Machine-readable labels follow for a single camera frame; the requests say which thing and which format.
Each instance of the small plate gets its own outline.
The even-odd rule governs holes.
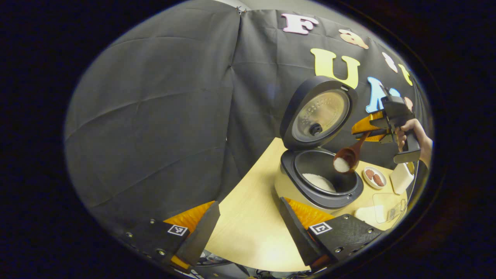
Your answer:
[[[377,174],[377,175],[380,177],[380,179],[381,179],[382,183],[384,184],[384,186],[383,186],[383,187],[381,187],[381,186],[377,185],[373,179],[372,179],[372,180],[371,180],[371,179],[369,179],[369,177],[367,176],[367,174],[365,174],[365,172],[366,172],[368,169],[369,169],[369,170],[371,170],[371,171],[373,171],[375,174]],[[365,168],[364,168],[364,170],[363,170],[363,172],[362,172],[362,174],[363,174],[363,176],[364,176],[365,181],[367,181],[367,183],[368,183],[370,186],[372,186],[372,188],[376,188],[376,189],[379,189],[379,190],[380,190],[380,189],[384,188],[384,187],[386,186],[386,184],[387,184],[386,177],[382,174],[382,172],[380,172],[378,169],[376,169],[376,168],[374,168],[374,167],[365,167]]]

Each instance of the wooden scoop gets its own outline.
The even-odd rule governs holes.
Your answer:
[[[358,162],[360,161],[360,148],[362,147],[362,144],[364,143],[365,139],[370,135],[370,133],[371,132],[364,133],[356,144],[350,147],[345,147],[336,153],[336,156],[334,156],[334,160],[332,161],[333,164],[337,158],[343,158],[350,166],[350,170],[346,172],[340,172],[336,170],[337,172],[352,173],[355,171],[355,169],[358,166]]]

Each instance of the white rice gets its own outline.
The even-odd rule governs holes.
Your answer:
[[[333,192],[333,193],[336,192],[336,189],[334,188],[332,183],[320,175],[311,174],[311,173],[304,173],[303,177],[305,177],[308,181],[310,181],[310,183],[321,188],[322,190],[325,190],[328,192]]]
[[[343,158],[336,158],[334,161],[334,168],[339,172],[347,172],[350,170],[348,162]]]

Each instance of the black cloth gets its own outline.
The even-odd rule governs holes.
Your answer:
[[[409,97],[428,125],[414,73],[410,86],[381,45],[366,34],[368,50],[351,45],[339,37],[346,25],[320,17],[309,35],[286,33],[284,12],[298,14],[184,2],[128,31],[88,68],[67,112],[65,154],[81,200],[112,234],[226,197],[280,136],[292,94],[315,75],[311,48],[337,55],[338,78],[347,75],[341,56],[361,63],[356,110],[324,148],[356,142],[351,126],[368,114],[368,76]],[[394,168],[396,152],[396,144],[366,142],[361,159]]]

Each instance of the person's arm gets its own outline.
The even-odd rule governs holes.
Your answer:
[[[398,149],[400,152],[403,151],[403,146],[406,141],[405,132],[411,129],[413,129],[413,132],[419,141],[420,161],[424,162],[426,167],[429,169],[433,150],[433,141],[426,135],[424,128],[422,128],[422,125],[417,119],[414,118],[408,120],[405,125],[401,126],[401,129],[398,127],[396,128],[396,142],[398,143]]]

